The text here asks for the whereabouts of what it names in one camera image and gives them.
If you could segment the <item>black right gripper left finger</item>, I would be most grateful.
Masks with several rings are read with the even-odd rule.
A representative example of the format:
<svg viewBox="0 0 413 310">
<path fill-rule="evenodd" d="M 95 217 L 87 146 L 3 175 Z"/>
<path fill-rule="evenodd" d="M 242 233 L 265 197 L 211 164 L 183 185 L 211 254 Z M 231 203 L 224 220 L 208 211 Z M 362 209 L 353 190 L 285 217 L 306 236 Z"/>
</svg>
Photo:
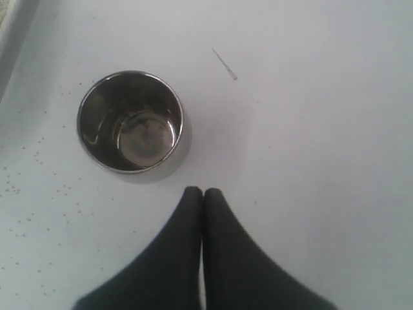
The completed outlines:
<svg viewBox="0 0 413 310">
<path fill-rule="evenodd" d="M 187 187 L 148 247 L 75 309 L 200 309 L 202 214 L 202 190 Z"/>
</svg>

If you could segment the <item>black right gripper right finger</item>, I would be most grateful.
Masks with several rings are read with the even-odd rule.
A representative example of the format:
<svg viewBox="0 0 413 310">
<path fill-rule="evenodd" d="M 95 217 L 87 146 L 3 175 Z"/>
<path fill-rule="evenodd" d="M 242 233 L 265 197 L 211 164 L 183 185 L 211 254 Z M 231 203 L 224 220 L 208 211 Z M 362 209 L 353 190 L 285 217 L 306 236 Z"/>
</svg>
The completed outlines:
<svg viewBox="0 0 413 310">
<path fill-rule="evenodd" d="M 271 260 L 240 224 L 223 193 L 204 195 L 207 309 L 335 309 Z"/>
</svg>

